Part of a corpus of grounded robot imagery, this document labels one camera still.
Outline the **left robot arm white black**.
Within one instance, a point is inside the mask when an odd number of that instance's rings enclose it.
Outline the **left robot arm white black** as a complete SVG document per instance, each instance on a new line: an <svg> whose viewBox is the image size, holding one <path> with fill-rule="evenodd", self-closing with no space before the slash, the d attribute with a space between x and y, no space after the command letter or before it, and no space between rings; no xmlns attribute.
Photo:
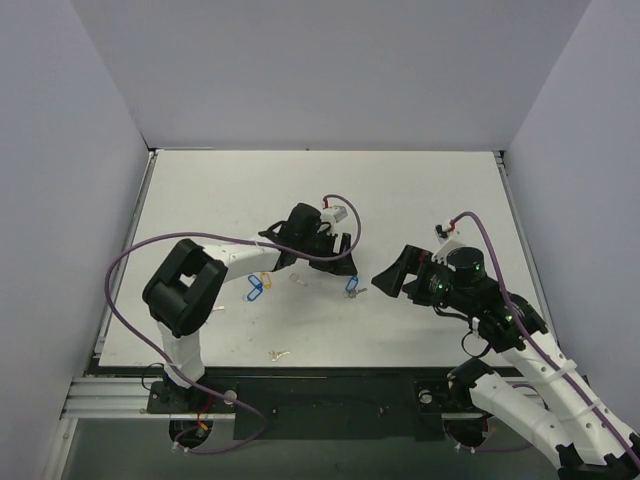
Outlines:
<svg viewBox="0 0 640 480"><path fill-rule="evenodd" d="M318 271L343 277L358 274L350 253L351 235L336 231L347 216L342 205L326 204L318 210L299 203L287 219L246 242L201 246L183 239L175 244L142 293L169 357L165 373L173 383L170 399L175 405L192 412L204 403L199 330L225 283L277 272L302 258Z"/></svg>

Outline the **blue key tag with keys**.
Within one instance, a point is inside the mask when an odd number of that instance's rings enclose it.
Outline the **blue key tag with keys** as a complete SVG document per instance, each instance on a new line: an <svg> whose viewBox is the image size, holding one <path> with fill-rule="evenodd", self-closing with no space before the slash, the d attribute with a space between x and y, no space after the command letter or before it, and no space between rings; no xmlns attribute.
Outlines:
<svg viewBox="0 0 640 480"><path fill-rule="evenodd" d="M363 294L367 290L368 290L367 287L362 287L360 285L360 280L358 276L352 276L345 285L344 297L348 299L355 299L360 294Z"/></svg>

